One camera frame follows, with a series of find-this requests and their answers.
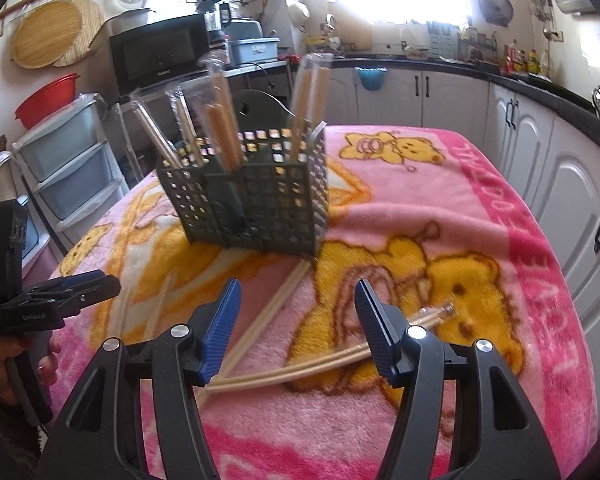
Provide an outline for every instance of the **silver screw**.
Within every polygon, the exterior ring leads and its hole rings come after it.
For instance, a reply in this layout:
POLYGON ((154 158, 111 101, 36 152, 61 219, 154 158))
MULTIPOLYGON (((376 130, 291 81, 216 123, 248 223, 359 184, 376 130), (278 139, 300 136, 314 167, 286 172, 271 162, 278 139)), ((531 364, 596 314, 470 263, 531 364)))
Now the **silver screw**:
POLYGON ((184 337, 189 333, 187 325, 176 325, 171 329, 171 335, 174 337, 184 337))
POLYGON ((107 351, 107 352, 111 352, 115 349, 117 349, 120 346, 120 341, 118 339, 116 339, 115 337, 111 337, 109 339, 107 339, 102 347, 107 351))
POLYGON ((478 341, 475 342, 475 347, 480 352, 491 352, 491 350, 493 350, 493 344, 491 344, 491 341, 487 341, 486 339, 478 339, 478 341))
POLYGON ((407 334, 411 339, 424 339, 427 336, 427 331, 421 326, 413 325, 407 329, 407 334))

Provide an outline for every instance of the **white cabinet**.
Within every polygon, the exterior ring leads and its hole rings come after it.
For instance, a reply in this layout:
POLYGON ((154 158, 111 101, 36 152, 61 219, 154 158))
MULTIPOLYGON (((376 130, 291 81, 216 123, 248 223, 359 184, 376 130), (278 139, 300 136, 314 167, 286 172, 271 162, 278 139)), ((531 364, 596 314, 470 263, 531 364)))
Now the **white cabinet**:
MULTIPOLYGON (((556 117, 531 212, 553 248, 572 298, 600 264, 593 251, 600 220, 600 148, 556 117)), ((588 306, 581 304, 583 316, 588 306)))
POLYGON ((510 141, 504 178, 527 205, 538 189, 551 141, 555 113, 524 96, 517 96, 510 114, 510 141))
POLYGON ((512 130, 509 117, 515 97, 516 93, 504 86, 490 85, 487 128, 482 152, 500 173, 504 171, 509 154, 512 130))
POLYGON ((422 126, 422 72, 389 68, 379 90, 357 80, 356 91, 359 124, 422 126))
POLYGON ((327 124, 360 124, 356 77, 352 68, 335 68, 330 71, 329 96, 324 113, 327 124))
POLYGON ((482 149, 489 83, 464 75, 424 72, 422 125, 458 132, 482 149))

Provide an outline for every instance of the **pink blanket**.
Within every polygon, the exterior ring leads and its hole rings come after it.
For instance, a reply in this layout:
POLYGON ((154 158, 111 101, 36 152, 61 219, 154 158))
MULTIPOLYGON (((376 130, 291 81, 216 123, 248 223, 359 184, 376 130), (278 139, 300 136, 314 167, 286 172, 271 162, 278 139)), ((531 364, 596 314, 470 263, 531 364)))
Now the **pink blanket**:
MULTIPOLYGON (((453 300, 458 316, 437 335, 466 345, 480 337, 494 342, 567 476, 595 440, 592 368, 560 267, 528 208, 480 151, 453 132, 332 126, 327 149, 330 228, 320 258, 230 374, 278 368, 358 343, 352 288, 360 278, 407 315, 453 300)), ((59 268, 62 274, 112 272, 123 294, 69 319, 62 330, 56 410, 116 327, 126 343, 155 335, 146 325, 165 280, 171 287, 158 331, 186 320, 227 276, 241 280, 243 306, 231 348, 298 261, 190 246, 149 176, 59 268)), ((202 419, 223 480, 371 479, 401 395, 367 361, 292 384, 212 395, 202 419)), ((149 398, 144 414, 150 469, 162 476, 149 398)), ((435 476, 448 462, 453 414, 448 388, 435 476)))

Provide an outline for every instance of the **utensil basket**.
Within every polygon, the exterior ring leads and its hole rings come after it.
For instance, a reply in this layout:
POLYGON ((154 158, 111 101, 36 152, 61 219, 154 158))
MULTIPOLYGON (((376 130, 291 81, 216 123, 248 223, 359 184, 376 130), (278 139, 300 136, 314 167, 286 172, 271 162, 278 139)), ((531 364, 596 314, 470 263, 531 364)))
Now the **utensil basket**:
POLYGON ((246 160, 235 173, 201 137, 208 163, 158 170, 189 242, 317 256, 327 227, 324 127, 305 129, 298 162, 288 162, 291 132, 281 127, 238 134, 246 160))

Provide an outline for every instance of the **red plastic basin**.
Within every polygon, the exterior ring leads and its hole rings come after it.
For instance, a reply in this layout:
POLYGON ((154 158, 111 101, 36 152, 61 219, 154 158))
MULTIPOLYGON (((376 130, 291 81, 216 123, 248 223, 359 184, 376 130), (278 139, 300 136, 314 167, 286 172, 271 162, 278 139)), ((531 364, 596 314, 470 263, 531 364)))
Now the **red plastic basin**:
POLYGON ((79 77, 76 73, 67 74, 44 85, 16 109, 16 119, 30 130, 45 117, 67 106, 75 99, 75 80, 79 77))

